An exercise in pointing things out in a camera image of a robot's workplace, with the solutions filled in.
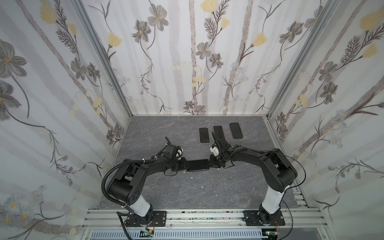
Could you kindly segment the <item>purple-edged black phone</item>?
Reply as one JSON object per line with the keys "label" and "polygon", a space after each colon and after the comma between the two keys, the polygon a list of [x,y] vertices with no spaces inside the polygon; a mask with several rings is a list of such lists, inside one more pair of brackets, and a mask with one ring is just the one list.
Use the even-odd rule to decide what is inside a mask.
{"label": "purple-edged black phone", "polygon": [[221,139],[225,137],[222,126],[214,126],[213,129],[214,129],[215,137],[217,139]]}

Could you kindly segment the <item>small dark phone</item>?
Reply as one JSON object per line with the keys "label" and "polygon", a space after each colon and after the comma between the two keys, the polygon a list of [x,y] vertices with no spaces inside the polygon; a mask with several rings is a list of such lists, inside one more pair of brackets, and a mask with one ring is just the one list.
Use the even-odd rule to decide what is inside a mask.
{"label": "small dark phone", "polygon": [[210,167],[209,167],[208,159],[188,161],[188,167],[187,167],[188,172],[206,171],[209,169]]}

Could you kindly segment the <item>black phone case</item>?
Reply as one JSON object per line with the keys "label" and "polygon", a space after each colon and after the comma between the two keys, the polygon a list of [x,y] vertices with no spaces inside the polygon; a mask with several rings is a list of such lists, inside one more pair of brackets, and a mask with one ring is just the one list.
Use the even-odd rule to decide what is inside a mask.
{"label": "black phone case", "polygon": [[242,139],[244,137],[239,123],[230,123],[230,129],[234,139]]}

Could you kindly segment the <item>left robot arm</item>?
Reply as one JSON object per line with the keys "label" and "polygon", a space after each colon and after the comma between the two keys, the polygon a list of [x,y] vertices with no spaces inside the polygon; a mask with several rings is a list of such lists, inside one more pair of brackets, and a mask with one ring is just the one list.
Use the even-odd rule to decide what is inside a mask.
{"label": "left robot arm", "polygon": [[106,199],[134,215],[138,224],[149,225],[153,222],[153,206],[142,196],[147,177],[186,168],[183,149],[168,143],[149,159],[126,159],[110,169],[102,179],[101,190]]}

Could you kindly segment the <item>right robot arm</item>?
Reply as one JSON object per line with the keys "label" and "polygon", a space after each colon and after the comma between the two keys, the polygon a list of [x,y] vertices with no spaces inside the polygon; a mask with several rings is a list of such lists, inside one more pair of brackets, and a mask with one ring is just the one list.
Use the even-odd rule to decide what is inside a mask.
{"label": "right robot arm", "polygon": [[271,225],[280,217],[281,203],[286,191],[298,176],[286,155],[280,149],[258,151],[241,145],[231,146],[223,134],[212,132],[214,144],[210,147],[209,167],[225,168],[227,162],[244,162],[261,168],[268,189],[258,211],[258,222]]}

